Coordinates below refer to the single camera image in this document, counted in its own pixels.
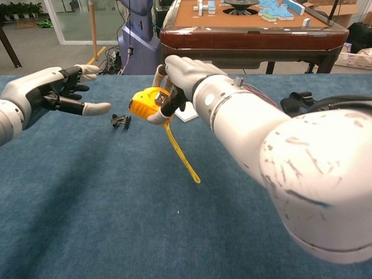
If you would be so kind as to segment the black bag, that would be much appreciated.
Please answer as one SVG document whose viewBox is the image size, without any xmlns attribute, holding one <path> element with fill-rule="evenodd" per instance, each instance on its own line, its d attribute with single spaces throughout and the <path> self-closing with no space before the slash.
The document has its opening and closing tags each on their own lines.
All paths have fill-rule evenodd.
<svg viewBox="0 0 372 279">
<path fill-rule="evenodd" d="M 372 27 L 363 23 L 353 23 L 348 27 L 347 43 L 351 44 L 351 53 L 361 49 L 372 48 Z"/>
</svg>

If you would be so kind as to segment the stack of blue mahjong tiles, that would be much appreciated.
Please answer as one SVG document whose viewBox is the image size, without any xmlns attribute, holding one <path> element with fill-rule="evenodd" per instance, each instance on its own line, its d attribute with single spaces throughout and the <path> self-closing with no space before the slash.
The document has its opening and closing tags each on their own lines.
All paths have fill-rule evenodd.
<svg viewBox="0 0 372 279">
<path fill-rule="evenodd" d="M 260 0 L 258 15 L 265 21 L 294 20 L 295 15 L 303 16 L 305 7 L 294 0 Z"/>
</svg>

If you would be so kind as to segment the white framed glass partition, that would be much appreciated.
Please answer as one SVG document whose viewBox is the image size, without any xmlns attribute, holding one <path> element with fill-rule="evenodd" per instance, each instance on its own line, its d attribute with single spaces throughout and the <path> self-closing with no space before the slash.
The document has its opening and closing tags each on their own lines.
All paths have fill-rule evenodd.
<svg viewBox="0 0 372 279">
<path fill-rule="evenodd" d="M 62 45 L 92 45 L 88 0 L 43 0 Z M 119 0 L 94 0 L 96 42 L 116 45 L 128 10 Z"/>
</svg>

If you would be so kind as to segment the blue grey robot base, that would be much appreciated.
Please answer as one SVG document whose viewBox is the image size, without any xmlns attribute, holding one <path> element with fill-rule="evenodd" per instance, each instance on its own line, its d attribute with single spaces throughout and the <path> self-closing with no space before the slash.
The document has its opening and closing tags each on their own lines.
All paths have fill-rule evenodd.
<svg viewBox="0 0 372 279">
<path fill-rule="evenodd" d="M 122 75 L 153 75 L 160 64 L 160 39 L 154 33 L 153 0 L 119 0 L 128 19 L 118 35 Z"/>
</svg>

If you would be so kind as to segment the black mahjong table hub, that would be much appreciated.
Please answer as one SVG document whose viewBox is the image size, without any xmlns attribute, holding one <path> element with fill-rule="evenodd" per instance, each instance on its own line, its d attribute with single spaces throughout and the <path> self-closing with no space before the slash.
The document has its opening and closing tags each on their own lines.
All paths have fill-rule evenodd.
<svg viewBox="0 0 372 279">
<path fill-rule="evenodd" d="M 224 3 L 230 5 L 228 9 L 223 12 L 227 15 L 234 16 L 250 16 L 258 14 L 258 11 L 250 9 L 250 6 L 259 4 L 259 0 L 224 0 Z"/>
</svg>

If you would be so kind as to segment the cluster of white mahjong tiles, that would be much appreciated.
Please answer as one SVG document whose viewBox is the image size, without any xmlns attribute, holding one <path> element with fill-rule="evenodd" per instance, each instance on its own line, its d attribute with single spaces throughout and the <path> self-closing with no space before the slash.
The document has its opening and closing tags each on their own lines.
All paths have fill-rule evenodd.
<svg viewBox="0 0 372 279">
<path fill-rule="evenodd" d="M 196 2 L 192 6 L 192 11 L 195 12 L 199 17 L 203 16 L 204 14 L 215 15 L 216 1 L 207 0 L 206 2 L 204 2 L 203 0 L 196 0 Z"/>
</svg>

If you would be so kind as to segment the white rectangular block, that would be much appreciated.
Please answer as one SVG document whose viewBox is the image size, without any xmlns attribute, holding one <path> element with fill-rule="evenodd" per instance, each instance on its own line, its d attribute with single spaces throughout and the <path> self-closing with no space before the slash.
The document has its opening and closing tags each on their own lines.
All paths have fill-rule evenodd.
<svg viewBox="0 0 372 279">
<path fill-rule="evenodd" d="M 194 109 L 194 106 L 191 102 L 185 103 L 185 109 L 183 111 L 181 111 L 180 108 L 178 108 L 175 111 L 175 115 L 184 123 L 198 117 L 198 114 L 196 110 Z"/>
</svg>

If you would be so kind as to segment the yellow tape measure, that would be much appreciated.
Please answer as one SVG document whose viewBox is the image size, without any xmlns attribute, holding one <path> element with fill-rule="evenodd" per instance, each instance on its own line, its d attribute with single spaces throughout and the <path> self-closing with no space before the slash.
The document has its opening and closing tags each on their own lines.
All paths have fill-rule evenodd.
<svg viewBox="0 0 372 279">
<path fill-rule="evenodd" d="M 128 106 L 128 110 L 134 115 L 150 121 L 149 118 L 155 116 L 157 112 L 160 112 L 160 109 L 164 107 L 167 101 L 171 101 L 171 93 L 169 91 L 161 87 L 149 87 L 134 94 Z M 166 120 L 161 120 L 160 125 L 164 127 L 170 143 L 184 166 L 187 168 L 192 179 L 195 183 L 199 184 L 201 179 L 187 160 L 171 132 L 170 122 L 173 115 L 174 112 L 172 112 L 171 116 L 167 117 Z"/>
</svg>

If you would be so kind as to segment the row of potted plants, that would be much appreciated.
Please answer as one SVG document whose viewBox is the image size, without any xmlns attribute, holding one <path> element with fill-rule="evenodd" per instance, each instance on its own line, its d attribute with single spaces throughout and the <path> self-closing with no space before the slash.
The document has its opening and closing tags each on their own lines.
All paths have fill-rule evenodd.
<svg viewBox="0 0 372 279">
<path fill-rule="evenodd" d="M 42 3 L 0 3 L 0 22 L 40 17 L 43 14 Z"/>
</svg>

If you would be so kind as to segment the white plastic basket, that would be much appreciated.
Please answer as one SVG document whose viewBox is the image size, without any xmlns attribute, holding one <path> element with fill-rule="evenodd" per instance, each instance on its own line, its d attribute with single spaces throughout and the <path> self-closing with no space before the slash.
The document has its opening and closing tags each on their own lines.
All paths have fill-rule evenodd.
<svg viewBox="0 0 372 279">
<path fill-rule="evenodd" d="M 341 52 L 335 64 L 338 66 L 372 70 L 372 56 Z"/>
</svg>

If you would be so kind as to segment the black metal clip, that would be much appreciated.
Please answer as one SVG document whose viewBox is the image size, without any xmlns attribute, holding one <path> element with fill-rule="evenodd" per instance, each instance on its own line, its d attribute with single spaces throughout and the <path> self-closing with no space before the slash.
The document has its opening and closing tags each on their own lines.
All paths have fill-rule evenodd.
<svg viewBox="0 0 372 279">
<path fill-rule="evenodd" d="M 131 122 L 131 116 L 122 115 L 118 116 L 116 114 L 112 114 L 111 124 L 113 127 L 123 126 L 125 130 L 128 130 Z"/>
</svg>

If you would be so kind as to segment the wooden pole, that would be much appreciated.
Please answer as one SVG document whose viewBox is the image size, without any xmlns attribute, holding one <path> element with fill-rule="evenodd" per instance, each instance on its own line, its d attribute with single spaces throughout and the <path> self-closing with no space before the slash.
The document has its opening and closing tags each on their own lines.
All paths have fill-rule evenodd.
<svg viewBox="0 0 372 279">
<path fill-rule="evenodd" d="M 97 42 L 96 42 L 94 0 L 88 0 L 88 9 L 89 9 L 89 13 L 90 13 L 90 29 L 91 29 L 91 38 L 92 38 L 94 61 L 97 61 L 98 60 L 98 48 L 97 48 Z"/>
</svg>

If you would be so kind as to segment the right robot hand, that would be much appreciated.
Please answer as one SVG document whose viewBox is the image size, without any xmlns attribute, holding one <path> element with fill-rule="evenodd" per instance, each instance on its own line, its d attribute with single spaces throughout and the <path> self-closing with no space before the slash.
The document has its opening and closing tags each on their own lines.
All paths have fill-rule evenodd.
<svg viewBox="0 0 372 279">
<path fill-rule="evenodd" d="M 164 63 L 156 68 L 152 86 L 160 87 L 163 79 L 167 78 L 166 84 L 173 87 L 173 92 L 155 114 L 147 117 L 147 121 L 155 125 L 164 124 L 177 109 L 183 111 L 185 103 L 192 102 L 198 85 L 210 76 L 227 76 L 227 73 L 200 60 L 177 55 L 166 57 Z"/>
</svg>

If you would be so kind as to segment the black table leg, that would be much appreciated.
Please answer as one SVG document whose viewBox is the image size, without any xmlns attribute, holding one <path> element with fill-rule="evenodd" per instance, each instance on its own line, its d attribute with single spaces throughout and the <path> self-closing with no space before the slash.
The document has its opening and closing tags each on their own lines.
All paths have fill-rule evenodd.
<svg viewBox="0 0 372 279">
<path fill-rule="evenodd" d="M 16 55 L 16 53 L 15 53 L 15 51 L 14 51 L 11 43 L 9 42 L 9 40 L 8 40 L 8 38 L 7 38 L 6 34 L 5 34 L 2 26 L 0 26 L 0 41 L 2 42 L 2 44 L 3 44 L 3 46 L 4 46 L 5 50 L 6 50 L 6 52 L 8 53 L 8 55 L 9 55 L 9 57 L 10 57 L 13 65 L 14 65 L 14 67 L 16 69 L 21 68 L 22 67 L 22 64 L 20 63 L 20 60 L 17 57 L 17 55 Z"/>
</svg>

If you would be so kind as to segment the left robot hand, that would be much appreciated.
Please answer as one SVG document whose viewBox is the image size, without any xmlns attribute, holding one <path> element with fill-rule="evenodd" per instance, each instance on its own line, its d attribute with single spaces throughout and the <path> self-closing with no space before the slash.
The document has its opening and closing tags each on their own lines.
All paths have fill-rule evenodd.
<svg viewBox="0 0 372 279">
<path fill-rule="evenodd" d="M 81 102 L 81 95 L 89 87 L 85 81 L 97 78 L 99 68 L 93 65 L 75 65 L 62 69 L 49 67 L 9 82 L 0 99 L 10 101 L 23 114 L 22 129 L 35 124 L 46 112 L 58 110 L 82 116 L 98 116 L 108 113 L 111 104 Z"/>
</svg>

